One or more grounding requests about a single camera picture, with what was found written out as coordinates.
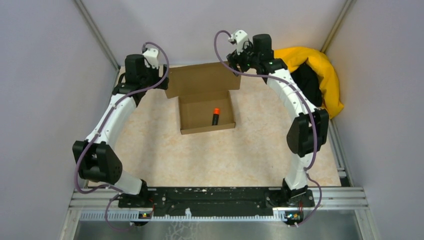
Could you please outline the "orange black marker pen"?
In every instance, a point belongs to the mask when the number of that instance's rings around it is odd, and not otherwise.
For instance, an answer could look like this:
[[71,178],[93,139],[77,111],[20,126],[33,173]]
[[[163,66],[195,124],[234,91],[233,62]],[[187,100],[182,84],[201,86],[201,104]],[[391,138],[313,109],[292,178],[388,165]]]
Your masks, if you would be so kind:
[[220,117],[220,109],[219,108],[215,108],[213,111],[213,116],[212,116],[212,125],[213,126],[217,126],[219,123],[219,117]]

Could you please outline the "brown cardboard box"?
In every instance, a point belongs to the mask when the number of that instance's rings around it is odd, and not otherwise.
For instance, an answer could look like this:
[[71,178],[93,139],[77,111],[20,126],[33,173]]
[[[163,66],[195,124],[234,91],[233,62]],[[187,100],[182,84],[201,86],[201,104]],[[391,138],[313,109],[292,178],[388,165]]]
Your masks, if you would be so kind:
[[[231,91],[240,89],[241,77],[220,62],[169,69],[167,98],[177,98],[182,135],[233,129],[236,126]],[[218,125],[213,112],[220,109]]]

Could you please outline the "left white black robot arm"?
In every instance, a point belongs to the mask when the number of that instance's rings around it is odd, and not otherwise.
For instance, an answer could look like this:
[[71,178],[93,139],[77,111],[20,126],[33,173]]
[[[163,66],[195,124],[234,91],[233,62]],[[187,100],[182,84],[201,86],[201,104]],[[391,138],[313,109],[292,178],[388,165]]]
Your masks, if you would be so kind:
[[141,54],[125,58],[125,72],[112,90],[107,109],[94,130],[72,146],[76,162],[75,189],[89,194],[99,188],[110,188],[130,195],[138,207],[149,203],[150,193],[146,182],[126,172],[115,153],[115,145],[130,115],[140,104],[148,90],[168,88],[168,66],[160,74],[159,51],[148,49]]

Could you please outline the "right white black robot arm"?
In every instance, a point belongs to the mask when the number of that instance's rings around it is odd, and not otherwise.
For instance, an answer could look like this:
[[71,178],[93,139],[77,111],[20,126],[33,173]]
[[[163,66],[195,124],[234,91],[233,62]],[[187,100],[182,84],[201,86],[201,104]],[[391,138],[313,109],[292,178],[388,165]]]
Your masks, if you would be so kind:
[[288,65],[275,57],[269,34],[257,34],[249,39],[245,31],[236,30],[228,34],[228,41],[235,46],[226,57],[232,72],[247,76],[254,69],[255,76],[262,78],[278,95],[292,120],[286,135],[292,161],[282,182],[281,199],[287,206],[295,206],[308,189],[307,171],[327,141],[329,114],[308,100]]

